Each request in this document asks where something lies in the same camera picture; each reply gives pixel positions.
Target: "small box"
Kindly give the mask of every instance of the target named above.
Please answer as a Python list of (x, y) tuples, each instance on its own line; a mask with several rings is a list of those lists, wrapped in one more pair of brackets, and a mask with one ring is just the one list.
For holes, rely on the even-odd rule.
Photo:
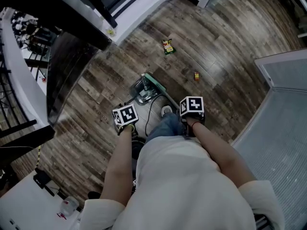
[(194, 72), (194, 80), (198, 81), (200, 79), (200, 74), (198, 72)]
[(203, 98), (187, 96), (180, 102), (180, 116), (187, 113), (204, 113)]
[(112, 112), (115, 124), (117, 125), (127, 125), (139, 120), (133, 104), (114, 109)]

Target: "gray panel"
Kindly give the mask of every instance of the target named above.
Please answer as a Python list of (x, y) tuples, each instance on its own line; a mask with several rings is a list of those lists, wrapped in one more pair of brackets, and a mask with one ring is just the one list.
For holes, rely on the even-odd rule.
[(234, 144), (259, 180), (270, 180), (286, 229), (307, 223), (307, 93), (273, 90)]
[(307, 59), (262, 65), (274, 88), (307, 90)]

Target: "wire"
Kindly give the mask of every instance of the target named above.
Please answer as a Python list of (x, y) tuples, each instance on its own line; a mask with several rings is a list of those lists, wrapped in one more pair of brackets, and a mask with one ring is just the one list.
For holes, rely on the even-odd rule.
[(147, 131), (146, 131), (146, 128), (147, 128), (147, 124), (148, 124), (148, 122), (149, 122), (149, 116), (150, 116), (150, 112), (151, 112), (151, 110), (152, 110), (153, 103), (154, 103), (154, 101), (155, 101), (156, 99), (158, 99), (160, 96), (164, 96), (165, 98), (167, 98), (165, 95), (160, 94), (160, 95), (158, 95), (157, 97), (155, 97), (155, 99), (153, 100), (152, 104), (150, 105), (150, 109), (149, 109), (149, 113), (148, 113), (148, 119), (147, 119), (147, 123), (146, 123), (146, 125), (145, 125), (145, 135), (146, 135), (146, 136), (148, 136)]
[(39, 164), (39, 157), (40, 157), (40, 149), (42, 148), (42, 146), (40, 145), (39, 147), (38, 147), (38, 154), (37, 154), (37, 161), (36, 161), (36, 167), (35, 168), (37, 168), (38, 167), (38, 164)]
[(29, 146), (19, 146), (19, 147), (0, 147), (1, 148), (32, 148), (32, 149), (35, 149), (33, 147), (29, 147)]

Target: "sleeve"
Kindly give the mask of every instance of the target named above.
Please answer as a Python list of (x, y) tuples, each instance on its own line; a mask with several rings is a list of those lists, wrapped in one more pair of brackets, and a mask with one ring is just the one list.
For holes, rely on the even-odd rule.
[(269, 181), (252, 181), (239, 187), (254, 214), (265, 215), (275, 230), (284, 230), (283, 211)]
[(112, 227), (125, 209), (121, 203), (110, 199), (88, 199), (82, 211), (80, 230), (103, 230)]

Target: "foot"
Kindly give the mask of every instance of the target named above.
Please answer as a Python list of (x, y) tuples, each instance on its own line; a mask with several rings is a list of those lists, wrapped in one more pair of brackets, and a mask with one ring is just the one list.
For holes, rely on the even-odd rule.
[(172, 113), (172, 112), (173, 112), (172, 108), (169, 105), (166, 105), (166, 106), (162, 107), (161, 116), (163, 117), (164, 114)]

